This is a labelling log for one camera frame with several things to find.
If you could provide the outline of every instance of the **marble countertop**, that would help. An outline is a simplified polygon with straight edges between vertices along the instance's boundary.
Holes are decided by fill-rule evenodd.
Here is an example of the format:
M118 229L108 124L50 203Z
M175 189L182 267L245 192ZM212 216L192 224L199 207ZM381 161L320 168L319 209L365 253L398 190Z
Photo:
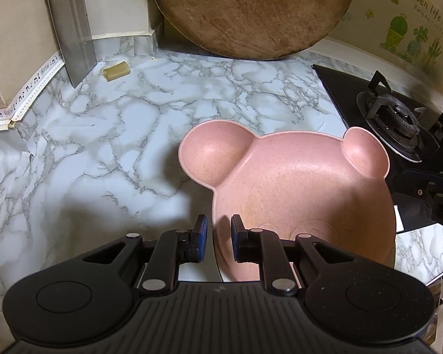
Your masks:
M372 76L309 51L255 62L161 50L127 61L130 75L107 82L102 69L115 61L100 62L78 89L63 68L17 130L0 133L0 310L28 274L130 231L154 239L211 214L211 192L177 159L196 124L224 118L259 135L341 137L345 125L311 65ZM396 245L396 269L425 283L443 272L443 226L397 235ZM220 281L213 248L180 278Z

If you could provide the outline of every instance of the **plate ear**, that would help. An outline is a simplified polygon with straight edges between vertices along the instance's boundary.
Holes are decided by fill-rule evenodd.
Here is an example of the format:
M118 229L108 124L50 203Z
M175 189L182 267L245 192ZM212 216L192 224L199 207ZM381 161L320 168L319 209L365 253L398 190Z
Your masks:
M355 126L349 128L343 136L341 150L363 176L385 178L389 172L389 156L384 146L366 129Z
M214 189L241 161L255 138L236 122L206 121L185 135L179 146L179 163L194 181Z

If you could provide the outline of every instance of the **cleaver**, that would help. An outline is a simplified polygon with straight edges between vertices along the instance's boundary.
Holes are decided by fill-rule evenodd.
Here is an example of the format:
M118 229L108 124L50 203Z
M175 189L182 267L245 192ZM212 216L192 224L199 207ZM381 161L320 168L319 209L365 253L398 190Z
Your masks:
M48 0L54 31L72 86L97 65L85 0Z

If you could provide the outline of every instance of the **pink bear-shaped plate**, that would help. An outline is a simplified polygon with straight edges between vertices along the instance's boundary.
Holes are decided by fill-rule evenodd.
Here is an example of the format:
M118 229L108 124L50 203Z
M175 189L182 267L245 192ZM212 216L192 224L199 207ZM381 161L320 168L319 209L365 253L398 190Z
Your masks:
M305 131L258 137L235 122L212 120L187 133L178 154L189 177L214 192L215 256L224 279L259 279L256 264L233 259L233 214L246 229L282 239L310 233L382 264L393 251L389 158L363 128L349 128L343 139Z

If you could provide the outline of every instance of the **beige wall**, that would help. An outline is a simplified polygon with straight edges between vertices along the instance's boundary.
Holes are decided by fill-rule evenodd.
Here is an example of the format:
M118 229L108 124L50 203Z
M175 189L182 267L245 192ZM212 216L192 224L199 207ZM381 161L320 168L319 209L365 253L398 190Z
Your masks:
M329 35L443 94L443 0L353 0Z
M161 14L153 0L85 0L94 39L151 34Z
M57 50L46 0L0 0L0 109Z

